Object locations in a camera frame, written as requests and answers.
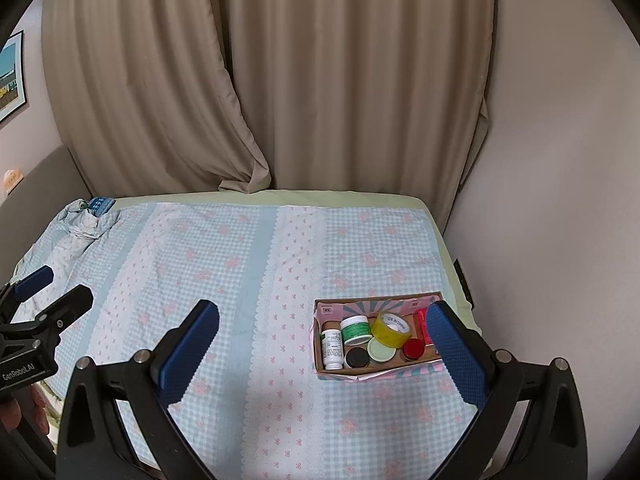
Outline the crumpled white blue cloth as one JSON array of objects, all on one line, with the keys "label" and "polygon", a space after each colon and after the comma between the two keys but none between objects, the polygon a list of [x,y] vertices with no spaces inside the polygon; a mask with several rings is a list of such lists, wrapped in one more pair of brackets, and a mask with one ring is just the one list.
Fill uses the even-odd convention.
[{"label": "crumpled white blue cloth", "polygon": [[89,203],[81,198],[56,214],[16,264],[11,278],[11,283],[15,283],[42,266],[48,266],[53,272],[53,281],[18,307],[14,322],[32,320],[73,287],[74,267],[88,254],[89,247],[114,226],[118,216],[119,212],[111,208],[96,217],[89,209]]}]

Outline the red lid small jar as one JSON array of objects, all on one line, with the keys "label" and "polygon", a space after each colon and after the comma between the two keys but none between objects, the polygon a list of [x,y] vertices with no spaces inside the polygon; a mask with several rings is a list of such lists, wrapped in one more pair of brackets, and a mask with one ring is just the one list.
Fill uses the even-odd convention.
[{"label": "red lid small jar", "polygon": [[402,356],[406,361],[419,361],[425,350],[425,342],[419,338],[409,338],[401,347]]}]

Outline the beige curtain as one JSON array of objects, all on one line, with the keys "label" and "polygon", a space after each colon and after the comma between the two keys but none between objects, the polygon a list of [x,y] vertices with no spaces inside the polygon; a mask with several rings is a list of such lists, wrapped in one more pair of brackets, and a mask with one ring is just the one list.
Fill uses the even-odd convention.
[{"label": "beige curtain", "polygon": [[486,129],[495,0],[43,0],[92,192],[416,196],[440,226]]}]

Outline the pink cardboard box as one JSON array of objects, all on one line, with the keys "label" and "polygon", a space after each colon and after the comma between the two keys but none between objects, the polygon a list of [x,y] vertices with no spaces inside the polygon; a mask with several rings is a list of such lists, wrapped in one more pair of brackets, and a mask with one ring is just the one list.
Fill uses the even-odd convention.
[{"label": "pink cardboard box", "polygon": [[314,370],[322,378],[363,382],[404,376],[440,360],[426,329],[440,292],[356,299],[318,299],[311,342]]}]

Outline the black lid white jar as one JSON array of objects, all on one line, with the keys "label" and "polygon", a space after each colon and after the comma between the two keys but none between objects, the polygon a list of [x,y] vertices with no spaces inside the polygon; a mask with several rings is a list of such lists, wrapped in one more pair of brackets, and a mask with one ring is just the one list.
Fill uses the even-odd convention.
[{"label": "black lid white jar", "polygon": [[350,370],[366,368],[369,366],[370,361],[367,350],[360,347],[350,348],[345,354],[345,366]]}]

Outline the white pill bottle green label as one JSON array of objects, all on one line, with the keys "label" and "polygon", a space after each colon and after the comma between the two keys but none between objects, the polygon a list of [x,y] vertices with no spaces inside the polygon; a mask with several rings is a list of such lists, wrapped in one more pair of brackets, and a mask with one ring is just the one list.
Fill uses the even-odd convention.
[{"label": "white pill bottle green label", "polygon": [[340,330],[330,328],[320,335],[322,364],[326,370],[334,372],[344,367],[344,347]]}]

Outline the blue checkered bed sheet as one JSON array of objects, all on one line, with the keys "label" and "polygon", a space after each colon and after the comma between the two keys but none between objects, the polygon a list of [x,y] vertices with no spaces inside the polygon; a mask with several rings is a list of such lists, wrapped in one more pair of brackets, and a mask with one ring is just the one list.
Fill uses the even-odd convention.
[{"label": "blue checkered bed sheet", "polygon": [[221,479],[425,479],[474,416],[442,364],[366,382],[314,371],[318,299],[440,292],[423,210],[145,203],[80,258],[91,310],[62,336],[49,387],[77,360],[154,347],[201,299],[218,334],[171,415]]}]

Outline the yellow tape roll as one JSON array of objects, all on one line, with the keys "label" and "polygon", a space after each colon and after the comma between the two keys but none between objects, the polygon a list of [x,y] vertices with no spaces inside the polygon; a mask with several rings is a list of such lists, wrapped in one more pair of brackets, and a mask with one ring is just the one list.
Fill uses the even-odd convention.
[{"label": "yellow tape roll", "polygon": [[371,334],[387,347],[399,349],[411,338],[411,326],[397,314],[382,312],[373,322]]}]

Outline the framed wall picture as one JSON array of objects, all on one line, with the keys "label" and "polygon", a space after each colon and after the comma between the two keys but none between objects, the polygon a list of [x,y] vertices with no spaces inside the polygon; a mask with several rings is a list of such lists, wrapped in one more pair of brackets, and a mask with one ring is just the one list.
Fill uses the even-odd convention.
[{"label": "framed wall picture", "polygon": [[23,70],[24,32],[11,36],[0,54],[0,122],[26,104]]}]

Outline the red rectangular box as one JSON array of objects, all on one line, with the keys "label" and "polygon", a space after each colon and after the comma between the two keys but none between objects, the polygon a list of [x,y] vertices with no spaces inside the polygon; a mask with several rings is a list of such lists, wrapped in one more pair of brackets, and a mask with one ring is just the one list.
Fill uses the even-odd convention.
[{"label": "red rectangular box", "polygon": [[413,313],[413,324],[416,329],[416,336],[424,342],[426,346],[430,346],[433,341],[431,340],[430,335],[428,334],[426,327],[426,314],[427,307],[416,310]]}]

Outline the large white round jar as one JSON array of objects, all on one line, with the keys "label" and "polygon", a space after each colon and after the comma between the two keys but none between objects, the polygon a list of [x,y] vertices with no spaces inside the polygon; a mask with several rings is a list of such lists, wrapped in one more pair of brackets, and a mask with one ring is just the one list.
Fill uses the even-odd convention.
[{"label": "large white round jar", "polygon": [[395,348],[387,347],[375,338],[368,341],[367,352],[371,361],[380,364],[390,362],[396,356]]}]

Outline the green label white jar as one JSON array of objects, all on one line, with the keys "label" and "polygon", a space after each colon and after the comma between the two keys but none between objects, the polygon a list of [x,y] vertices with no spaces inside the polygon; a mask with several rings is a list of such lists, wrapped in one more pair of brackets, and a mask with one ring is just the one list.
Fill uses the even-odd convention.
[{"label": "green label white jar", "polygon": [[369,319],[365,315],[352,315],[340,323],[343,344],[347,347],[366,344],[371,338]]}]

